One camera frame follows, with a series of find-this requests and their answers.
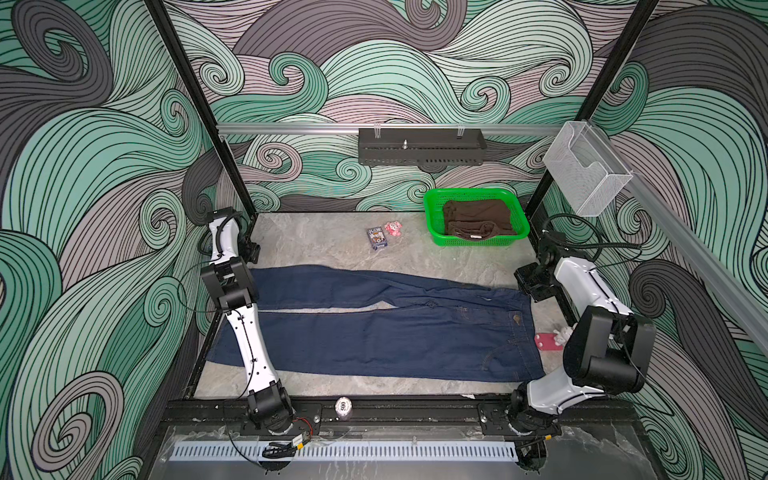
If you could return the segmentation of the dark blue denim jeans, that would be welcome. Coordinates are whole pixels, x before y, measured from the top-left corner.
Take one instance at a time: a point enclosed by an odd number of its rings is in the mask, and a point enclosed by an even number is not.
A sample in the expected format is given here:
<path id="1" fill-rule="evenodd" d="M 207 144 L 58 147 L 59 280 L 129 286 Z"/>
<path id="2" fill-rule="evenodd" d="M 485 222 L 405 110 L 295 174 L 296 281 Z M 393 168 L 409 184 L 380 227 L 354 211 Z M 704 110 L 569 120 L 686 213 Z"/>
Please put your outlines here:
<path id="1" fill-rule="evenodd" d="M 531 299 L 521 291 L 321 265 L 252 276 L 278 370 L 475 382 L 544 375 Z"/>

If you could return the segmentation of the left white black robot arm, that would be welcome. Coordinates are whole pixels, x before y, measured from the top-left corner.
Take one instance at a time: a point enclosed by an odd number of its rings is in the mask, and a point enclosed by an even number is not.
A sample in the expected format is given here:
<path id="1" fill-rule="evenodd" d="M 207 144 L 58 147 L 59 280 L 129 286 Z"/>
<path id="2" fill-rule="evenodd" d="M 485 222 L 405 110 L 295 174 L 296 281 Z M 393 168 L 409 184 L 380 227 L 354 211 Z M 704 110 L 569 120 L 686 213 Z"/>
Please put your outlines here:
<path id="1" fill-rule="evenodd" d="M 208 217 L 212 253 L 200 277 L 214 307 L 234 332 L 246 371 L 243 396 L 248 418 L 255 426 L 272 433 L 289 429 L 295 411 L 269 358 L 258 318 L 258 293 L 242 251 L 256 246 L 241 235 L 239 217 L 233 208 L 216 210 Z"/>

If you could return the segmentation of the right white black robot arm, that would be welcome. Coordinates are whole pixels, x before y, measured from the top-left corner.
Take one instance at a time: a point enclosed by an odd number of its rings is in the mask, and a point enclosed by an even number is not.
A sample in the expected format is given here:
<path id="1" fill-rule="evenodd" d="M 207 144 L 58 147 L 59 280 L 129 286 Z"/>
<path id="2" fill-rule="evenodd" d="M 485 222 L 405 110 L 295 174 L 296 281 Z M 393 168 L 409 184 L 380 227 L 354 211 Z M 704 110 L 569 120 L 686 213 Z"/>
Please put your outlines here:
<path id="1" fill-rule="evenodd" d="M 552 434 L 559 416 L 583 401 L 639 392 L 657 333 L 651 320 L 614 294 L 597 263 L 608 249 L 640 255 L 641 245 L 610 241 L 595 225 L 589 227 L 588 241 L 573 242 L 553 228 L 554 220 L 543 222 L 536 262 L 519 268 L 515 276 L 535 301 L 566 295 L 578 319 L 564 343 L 561 367 L 511 394 L 507 416 L 520 435 Z"/>

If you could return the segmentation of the brown folded trousers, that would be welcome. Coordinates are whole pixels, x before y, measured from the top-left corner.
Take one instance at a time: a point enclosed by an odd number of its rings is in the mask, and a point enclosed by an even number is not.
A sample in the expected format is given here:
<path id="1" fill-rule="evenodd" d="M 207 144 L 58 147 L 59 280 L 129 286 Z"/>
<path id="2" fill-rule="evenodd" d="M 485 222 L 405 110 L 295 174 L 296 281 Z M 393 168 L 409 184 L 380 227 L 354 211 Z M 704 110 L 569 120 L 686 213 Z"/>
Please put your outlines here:
<path id="1" fill-rule="evenodd" d="M 448 201 L 443 205 L 445 234 L 468 241 L 514 236 L 509 207 L 498 199 Z"/>

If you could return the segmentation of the pink flat object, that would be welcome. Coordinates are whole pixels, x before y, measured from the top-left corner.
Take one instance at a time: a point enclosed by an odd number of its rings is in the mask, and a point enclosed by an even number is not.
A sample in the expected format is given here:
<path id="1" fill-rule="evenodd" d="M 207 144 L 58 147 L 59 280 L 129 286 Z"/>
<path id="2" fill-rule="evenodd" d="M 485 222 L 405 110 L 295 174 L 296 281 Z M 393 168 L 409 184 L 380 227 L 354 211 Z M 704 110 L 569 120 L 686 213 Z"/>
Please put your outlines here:
<path id="1" fill-rule="evenodd" d="M 562 351 L 573 331 L 572 327 L 565 326 L 551 332 L 537 332 L 534 336 L 535 344 L 540 351 Z"/>

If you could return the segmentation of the green plastic basket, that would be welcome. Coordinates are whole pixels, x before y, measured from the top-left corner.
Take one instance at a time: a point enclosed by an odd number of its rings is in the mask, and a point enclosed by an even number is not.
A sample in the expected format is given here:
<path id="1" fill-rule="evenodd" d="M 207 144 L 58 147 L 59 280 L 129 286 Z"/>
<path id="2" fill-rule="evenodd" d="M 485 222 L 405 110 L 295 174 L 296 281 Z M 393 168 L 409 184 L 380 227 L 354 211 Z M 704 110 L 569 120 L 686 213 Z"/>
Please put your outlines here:
<path id="1" fill-rule="evenodd" d="M 509 246 L 530 233 L 517 196 L 507 190 L 432 189 L 423 200 L 427 228 L 437 246 Z"/>

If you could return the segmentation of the blue playing card box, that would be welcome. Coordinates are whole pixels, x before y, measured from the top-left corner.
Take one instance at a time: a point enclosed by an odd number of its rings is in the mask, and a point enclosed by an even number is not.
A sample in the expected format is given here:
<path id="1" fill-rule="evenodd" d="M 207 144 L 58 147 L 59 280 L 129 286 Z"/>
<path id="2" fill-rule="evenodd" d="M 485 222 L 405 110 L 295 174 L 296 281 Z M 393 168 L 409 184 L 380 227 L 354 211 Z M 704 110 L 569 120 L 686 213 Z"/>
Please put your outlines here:
<path id="1" fill-rule="evenodd" d="M 374 251 L 388 246 L 388 240 L 382 227 L 373 227 L 366 230 L 368 240 Z"/>

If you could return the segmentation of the pink plush toy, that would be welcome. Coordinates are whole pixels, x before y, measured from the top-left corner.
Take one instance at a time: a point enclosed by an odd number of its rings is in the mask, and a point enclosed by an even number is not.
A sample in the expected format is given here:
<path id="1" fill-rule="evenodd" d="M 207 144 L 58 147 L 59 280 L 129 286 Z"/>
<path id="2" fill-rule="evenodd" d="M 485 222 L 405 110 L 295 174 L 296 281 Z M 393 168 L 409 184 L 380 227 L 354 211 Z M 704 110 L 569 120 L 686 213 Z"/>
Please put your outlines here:
<path id="1" fill-rule="evenodd" d="M 400 237 L 402 235 L 402 224 L 398 221 L 387 222 L 384 225 L 384 229 L 393 237 Z"/>

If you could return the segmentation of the round silver knob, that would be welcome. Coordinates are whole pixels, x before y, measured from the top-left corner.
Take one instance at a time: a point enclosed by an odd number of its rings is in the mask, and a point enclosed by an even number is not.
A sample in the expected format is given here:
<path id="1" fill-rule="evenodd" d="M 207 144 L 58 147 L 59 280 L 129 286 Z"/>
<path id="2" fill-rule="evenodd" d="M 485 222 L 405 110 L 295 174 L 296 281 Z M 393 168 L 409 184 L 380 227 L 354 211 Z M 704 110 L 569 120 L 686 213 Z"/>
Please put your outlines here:
<path id="1" fill-rule="evenodd" d="M 347 417 L 352 411 L 352 402 L 347 397 L 339 398 L 335 403 L 335 411 L 340 418 Z"/>

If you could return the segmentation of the clear plastic wall bin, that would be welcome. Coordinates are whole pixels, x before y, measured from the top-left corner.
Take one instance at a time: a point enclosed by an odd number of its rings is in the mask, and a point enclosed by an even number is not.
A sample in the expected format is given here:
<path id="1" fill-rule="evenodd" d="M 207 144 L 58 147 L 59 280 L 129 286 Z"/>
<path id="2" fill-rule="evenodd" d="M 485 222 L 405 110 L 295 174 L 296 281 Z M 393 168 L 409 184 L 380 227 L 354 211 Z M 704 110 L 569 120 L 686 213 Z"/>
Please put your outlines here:
<path id="1" fill-rule="evenodd" d="M 632 169 L 609 137 L 587 121 L 566 122 L 543 162 L 573 212 L 581 217 L 600 216 L 633 178 Z"/>

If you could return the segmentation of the aluminium back wall rail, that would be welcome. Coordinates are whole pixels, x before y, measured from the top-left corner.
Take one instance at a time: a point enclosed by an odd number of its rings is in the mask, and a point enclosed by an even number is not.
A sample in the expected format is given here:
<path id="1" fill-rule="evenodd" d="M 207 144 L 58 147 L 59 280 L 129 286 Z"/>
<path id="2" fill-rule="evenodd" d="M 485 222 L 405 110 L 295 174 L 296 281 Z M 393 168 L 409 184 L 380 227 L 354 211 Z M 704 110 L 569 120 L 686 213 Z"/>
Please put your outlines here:
<path id="1" fill-rule="evenodd" d="M 372 129 L 381 133 L 385 129 L 438 129 L 463 133 L 467 129 L 479 129 L 489 136 L 553 136 L 563 123 L 557 124 L 393 124 L 393 123 L 309 123 L 309 122 L 263 122 L 263 123 L 218 123 L 220 135 L 356 135 L 361 129 Z"/>

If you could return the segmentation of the aluminium wall rail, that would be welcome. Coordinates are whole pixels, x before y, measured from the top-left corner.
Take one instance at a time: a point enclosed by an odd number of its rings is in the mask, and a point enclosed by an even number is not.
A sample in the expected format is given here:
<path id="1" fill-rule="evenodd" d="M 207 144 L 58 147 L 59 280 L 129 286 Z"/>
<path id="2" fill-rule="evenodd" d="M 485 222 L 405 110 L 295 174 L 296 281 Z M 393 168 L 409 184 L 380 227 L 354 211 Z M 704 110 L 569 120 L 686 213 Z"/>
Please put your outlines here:
<path id="1" fill-rule="evenodd" d="M 479 129 L 489 136 L 553 136 L 563 123 L 557 124 L 393 124 L 393 123 L 309 123 L 309 122 L 263 122 L 263 123 L 218 123 L 220 135 L 356 135 L 361 129 L 372 129 L 381 133 L 385 129 L 438 129 L 463 133 L 467 129 Z"/>
<path id="2" fill-rule="evenodd" d="M 766 148 L 750 139 L 738 167 L 697 129 L 691 148 L 653 143 L 632 131 L 598 138 L 632 173 L 599 217 L 605 231 L 640 243 L 641 259 L 668 246 L 705 282 L 728 317 L 767 349 Z"/>

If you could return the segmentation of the black perforated wall shelf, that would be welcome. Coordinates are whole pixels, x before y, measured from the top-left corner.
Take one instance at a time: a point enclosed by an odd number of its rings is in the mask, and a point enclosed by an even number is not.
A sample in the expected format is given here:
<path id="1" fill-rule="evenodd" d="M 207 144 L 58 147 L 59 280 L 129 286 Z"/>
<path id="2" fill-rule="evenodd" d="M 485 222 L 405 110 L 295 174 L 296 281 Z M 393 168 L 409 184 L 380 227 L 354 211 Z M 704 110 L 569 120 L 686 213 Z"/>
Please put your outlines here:
<path id="1" fill-rule="evenodd" d="M 361 129 L 358 134 L 358 161 L 369 167 L 416 166 L 438 173 L 451 166 L 481 165 L 486 153 L 487 143 L 479 129 L 458 134 L 438 129 L 385 129 L 381 133 Z"/>

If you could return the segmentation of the aluminium right wall rail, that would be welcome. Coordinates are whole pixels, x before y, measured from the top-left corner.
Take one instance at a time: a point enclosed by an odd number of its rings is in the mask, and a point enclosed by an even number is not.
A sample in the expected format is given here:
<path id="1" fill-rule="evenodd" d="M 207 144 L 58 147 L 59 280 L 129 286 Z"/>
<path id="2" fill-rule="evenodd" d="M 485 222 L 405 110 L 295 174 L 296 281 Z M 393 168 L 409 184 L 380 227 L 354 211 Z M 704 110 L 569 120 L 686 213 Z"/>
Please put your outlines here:
<path id="1" fill-rule="evenodd" d="M 738 167 L 697 129 L 691 148 L 653 143 L 632 131 L 598 138 L 632 173 L 599 217 L 605 231 L 640 243 L 641 259 L 668 246 L 705 282 L 728 317 L 767 349 L 766 148 L 750 139 Z"/>

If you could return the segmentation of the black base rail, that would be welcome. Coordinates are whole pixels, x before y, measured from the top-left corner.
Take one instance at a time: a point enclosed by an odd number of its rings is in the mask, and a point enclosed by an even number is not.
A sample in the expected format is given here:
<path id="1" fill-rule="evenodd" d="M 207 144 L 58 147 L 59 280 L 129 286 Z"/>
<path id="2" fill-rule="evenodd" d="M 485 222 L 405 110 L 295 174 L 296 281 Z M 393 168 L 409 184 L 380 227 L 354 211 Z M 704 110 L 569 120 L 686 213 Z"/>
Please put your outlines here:
<path id="1" fill-rule="evenodd" d="M 505 438 L 553 435 L 566 426 L 632 424 L 634 408 L 621 400 L 587 400 L 567 408 L 556 418 L 542 414 L 515 415 L 504 395 L 467 396 L 353 396 L 352 413 L 343 420 L 334 397 L 292 399 L 294 416 L 277 430 L 258 421 L 245 400 L 175 400 L 161 416 L 162 427 L 232 427 L 237 433 L 274 436 L 298 430 L 313 436 L 333 436 L 351 427 L 468 427 L 483 435 Z"/>

